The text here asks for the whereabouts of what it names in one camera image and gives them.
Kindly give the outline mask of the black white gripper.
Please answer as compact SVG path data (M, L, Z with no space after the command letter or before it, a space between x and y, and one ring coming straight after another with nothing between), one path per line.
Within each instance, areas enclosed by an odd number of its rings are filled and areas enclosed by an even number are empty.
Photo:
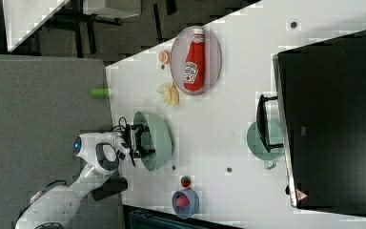
M137 133L139 131L148 132L149 126L144 124L130 125L127 124L124 128L123 138L130 148L132 158L145 158L155 153L155 150L138 151L137 149Z

